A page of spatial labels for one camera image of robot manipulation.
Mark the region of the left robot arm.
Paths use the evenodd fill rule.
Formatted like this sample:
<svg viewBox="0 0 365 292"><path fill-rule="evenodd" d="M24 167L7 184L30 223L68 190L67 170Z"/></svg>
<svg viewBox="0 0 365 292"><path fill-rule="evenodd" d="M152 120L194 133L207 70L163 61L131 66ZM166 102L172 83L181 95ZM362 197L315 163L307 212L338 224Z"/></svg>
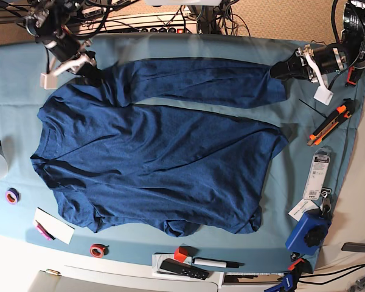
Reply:
<svg viewBox="0 0 365 292"><path fill-rule="evenodd" d="M270 69L272 78L297 78L318 83L314 99L326 106L332 100L332 88L340 75L346 73L346 84L353 86L365 70L365 1L345 3L341 33L335 23L337 3L333 1L331 10L334 43L316 48L306 44Z"/></svg>

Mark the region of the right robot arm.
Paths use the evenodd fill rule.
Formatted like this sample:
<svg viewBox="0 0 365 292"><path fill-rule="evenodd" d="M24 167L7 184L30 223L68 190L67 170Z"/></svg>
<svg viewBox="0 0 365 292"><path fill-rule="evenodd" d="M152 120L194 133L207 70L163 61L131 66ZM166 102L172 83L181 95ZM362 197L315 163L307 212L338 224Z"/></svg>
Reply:
<svg viewBox="0 0 365 292"><path fill-rule="evenodd" d="M103 82L103 73L97 67L96 53L88 50L91 38L101 32L108 19L112 5L89 2L105 9L99 26L85 35L76 35L66 23L81 7L80 1L31 1L31 7L20 18L25 29L41 43L53 59L48 59L46 71L41 73L40 85L44 89L57 89L58 76L69 72L84 79L85 83L98 87Z"/></svg>

